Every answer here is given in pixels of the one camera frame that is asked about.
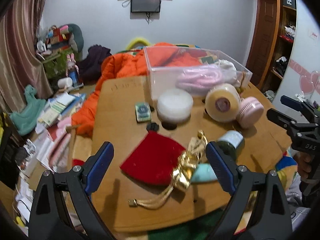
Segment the person right hand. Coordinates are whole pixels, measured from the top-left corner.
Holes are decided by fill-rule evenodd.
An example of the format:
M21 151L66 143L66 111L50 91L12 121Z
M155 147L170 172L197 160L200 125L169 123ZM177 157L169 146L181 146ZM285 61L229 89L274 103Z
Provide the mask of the person right hand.
M307 153L300 152L297 157L298 173L303 179L307 179L311 172L311 156Z

